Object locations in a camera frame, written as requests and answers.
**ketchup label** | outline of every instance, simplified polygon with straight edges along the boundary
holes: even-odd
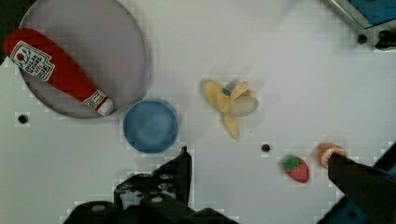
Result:
[[[222,89],[222,92],[223,92],[223,94],[224,95],[226,95],[226,96],[231,96],[231,92],[229,91],[229,90],[227,90],[227,89]]]
[[[83,103],[92,109],[95,109],[106,98],[102,91],[97,90],[90,98],[87,98]]]
[[[50,60],[51,56],[36,49],[23,41],[20,41],[12,50],[10,59],[23,71],[38,77],[43,81],[48,81],[52,75],[55,65]]]

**toy strawberry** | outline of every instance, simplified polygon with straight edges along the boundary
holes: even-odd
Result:
[[[283,167],[286,174],[291,177],[291,179],[306,183],[309,179],[309,169],[305,161],[298,157],[290,157],[285,160]]]

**blue bowl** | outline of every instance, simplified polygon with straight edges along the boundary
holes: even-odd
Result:
[[[123,131],[131,146],[141,152],[165,151],[177,139],[177,112],[163,100],[140,101],[127,112]]]

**gray plate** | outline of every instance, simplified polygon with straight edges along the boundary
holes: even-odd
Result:
[[[115,0],[38,0],[21,22],[64,49],[114,102],[113,113],[140,100],[148,86],[147,51],[131,14]],[[101,117],[80,101],[22,73],[32,93],[74,118]]]

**white table surface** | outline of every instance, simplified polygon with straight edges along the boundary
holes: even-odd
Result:
[[[148,43],[147,97],[164,97],[181,118],[173,148],[148,156],[125,141],[125,111],[70,119],[26,88],[14,65],[0,67],[0,223],[63,223],[88,201],[112,202],[132,172],[150,172],[187,145],[191,204],[241,224],[316,223],[342,194],[312,157],[322,141],[373,164],[396,139],[396,55],[358,46],[356,34],[320,0],[123,0]],[[227,133],[201,92],[203,80],[245,80],[259,108]],[[20,125],[20,113],[29,115]],[[261,152],[262,142],[272,146]],[[281,160],[309,164],[306,185]]]

